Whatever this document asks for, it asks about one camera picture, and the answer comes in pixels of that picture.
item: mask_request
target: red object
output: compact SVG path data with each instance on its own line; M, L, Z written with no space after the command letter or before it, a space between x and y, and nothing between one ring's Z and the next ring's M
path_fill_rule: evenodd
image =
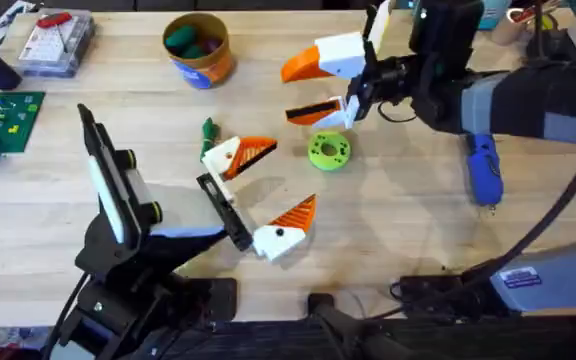
M72 19L72 15L70 15L70 13L67 12L52 14L42 19L39 19L39 21L37 21L37 26L39 26L42 29L48 29L53 26L61 25L67 21L70 21L70 19Z
M524 11L520 12L520 13L514 13L510 16L510 18L516 22L516 23L520 23L520 22L524 22L525 20L527 20L528 18L534 17L535 16L535 9L534 7L528 8L528 9L524 9Z

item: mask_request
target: sticker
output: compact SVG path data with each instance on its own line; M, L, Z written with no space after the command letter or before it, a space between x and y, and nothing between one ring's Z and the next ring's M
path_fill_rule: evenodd
M225 54L215 64L208 68L202 68L200 71L210 78L213 83L220 82L232 71L234 66L230 53Z
M537 270L531 266L501 271L499 277L509 289L541 285L541 278L539 277L539 274L537 274Z
M208 89L212 86L212 81L210 78L201 72L186 66L178 61L173 61L175 65L181 70L184 75L184 79L190 83L190 85L199 89Z

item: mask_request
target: green gear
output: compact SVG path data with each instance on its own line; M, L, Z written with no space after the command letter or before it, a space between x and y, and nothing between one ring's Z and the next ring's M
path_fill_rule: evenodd
M308 159L324 171L337 170L350 158L350 143L343 135L334 131L322 131L314 134L308 141Z

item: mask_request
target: green lego baseplate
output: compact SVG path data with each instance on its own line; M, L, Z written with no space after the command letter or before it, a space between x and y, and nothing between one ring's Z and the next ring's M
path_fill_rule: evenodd
M0 93L0 154L23 152L44 92Z

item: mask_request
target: black bracket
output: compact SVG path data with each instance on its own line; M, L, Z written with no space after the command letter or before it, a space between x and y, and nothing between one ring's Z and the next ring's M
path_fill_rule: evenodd
M243 221L235 209L230 205L217 186L217 183L208 173L197 178L201 189L208 195L210 202L215 207L217 214L224 222L224 229L230 239L240 251L247 250L252 244L252 235L246 229Z
M372 29L372 24L375 22L377 10L377 5L375 4L366 6L366 23L364 24L364 31L361 33L364 39L368 39L368 35L370 35L370 29Z

